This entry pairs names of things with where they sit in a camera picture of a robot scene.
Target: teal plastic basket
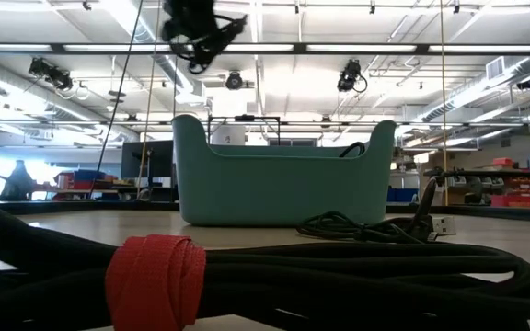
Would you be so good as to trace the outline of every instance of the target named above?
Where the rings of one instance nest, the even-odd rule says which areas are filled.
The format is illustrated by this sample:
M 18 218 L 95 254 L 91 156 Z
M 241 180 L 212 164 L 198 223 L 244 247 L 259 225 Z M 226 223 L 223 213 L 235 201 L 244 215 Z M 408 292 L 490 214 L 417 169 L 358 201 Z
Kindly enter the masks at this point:
M 375 126 L 364 154 L 346 147 L 208 145 L 191 115 L 173 120 L 183 220 L 203 226 L 295 226 L 326 211 L 358 223 L 386 212 L 396 123 Z

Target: red velcro strap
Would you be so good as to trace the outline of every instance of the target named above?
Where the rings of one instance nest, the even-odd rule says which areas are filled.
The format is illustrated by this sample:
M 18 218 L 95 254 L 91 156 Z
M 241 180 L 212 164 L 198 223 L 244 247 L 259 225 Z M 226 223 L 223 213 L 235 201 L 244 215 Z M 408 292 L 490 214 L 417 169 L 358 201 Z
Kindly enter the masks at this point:
M 193 325 L 206 253 L 188 237 L 130 237 L 106 271 L 106 300 L 116 331 L 176 331 Z

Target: coiled black cable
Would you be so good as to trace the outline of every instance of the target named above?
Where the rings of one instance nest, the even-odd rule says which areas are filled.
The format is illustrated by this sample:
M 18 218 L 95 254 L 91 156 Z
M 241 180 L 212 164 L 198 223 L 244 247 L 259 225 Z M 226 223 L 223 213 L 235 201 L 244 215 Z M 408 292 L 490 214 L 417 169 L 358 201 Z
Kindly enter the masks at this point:
M 0 211 L 0 330 L 110 325 L 116 247 Z M 492 282 L 466 274 L 512 275 Z M 476 245 L 322 243 L 208 251 L 198 318 L 237 314 L 286 330 L 528 330 L 530 264 Z
M 413 217 L 397 217 L 375 224 L 359 224 L 338 211 L 330 211 L 300 222 L 296 230 L 303 235 L 328 240 L 354 239 L 399 244 L 423 244 L 434 241 L 436 235 L 432 231 L 429 209 L 436 188 L 436 179 L 431 178 Z

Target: person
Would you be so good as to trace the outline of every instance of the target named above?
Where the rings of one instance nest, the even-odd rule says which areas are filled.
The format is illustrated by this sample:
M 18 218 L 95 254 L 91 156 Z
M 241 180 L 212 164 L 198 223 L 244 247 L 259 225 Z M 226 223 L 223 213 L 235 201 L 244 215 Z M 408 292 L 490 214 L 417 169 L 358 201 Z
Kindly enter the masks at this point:
M 26 170 L 24 160 L 16 161 L 16 168 L 7 179 L 4 190 L 1 192 L 1 200 L 22 201 L 29 200 L 34 190 L 34 181 Z

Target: black monitor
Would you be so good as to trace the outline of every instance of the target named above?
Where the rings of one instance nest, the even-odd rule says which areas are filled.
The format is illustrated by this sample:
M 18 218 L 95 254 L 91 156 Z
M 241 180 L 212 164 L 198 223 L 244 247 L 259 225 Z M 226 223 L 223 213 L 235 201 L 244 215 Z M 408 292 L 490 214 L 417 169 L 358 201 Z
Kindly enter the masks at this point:
M 124 143 L 121 148 L 121 177 L 138 178 L 144 143 Z M 151 177 L 171 177 L 173 167 L 173 141 L 146 142 L 151 152 Z M 144 157 L 143 177 L 148 177 L 148 154 Z

